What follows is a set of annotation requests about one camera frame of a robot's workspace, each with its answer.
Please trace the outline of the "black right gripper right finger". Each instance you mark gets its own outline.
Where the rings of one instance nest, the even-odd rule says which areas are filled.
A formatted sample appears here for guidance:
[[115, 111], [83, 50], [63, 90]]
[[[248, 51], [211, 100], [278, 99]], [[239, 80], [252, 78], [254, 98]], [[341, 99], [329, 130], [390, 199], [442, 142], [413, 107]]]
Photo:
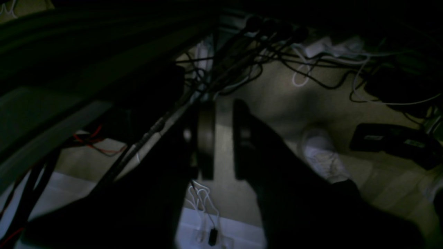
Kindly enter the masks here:
[[233, 107], [234, 170], [254, 190], [268, 249], [422, 249], [410, 221], [365, 202], [351, 180], [329, 183], [250, 113]]

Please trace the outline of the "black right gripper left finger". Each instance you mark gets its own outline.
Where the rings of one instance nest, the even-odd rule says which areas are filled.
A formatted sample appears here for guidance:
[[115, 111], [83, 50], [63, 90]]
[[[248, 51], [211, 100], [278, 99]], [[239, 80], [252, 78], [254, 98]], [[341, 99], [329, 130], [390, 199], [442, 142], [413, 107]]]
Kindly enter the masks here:
[[187, 188], [214, 176], [215, 103], [194, 104], [116, 182], [29, 222], [32, 249], [175, 249]]

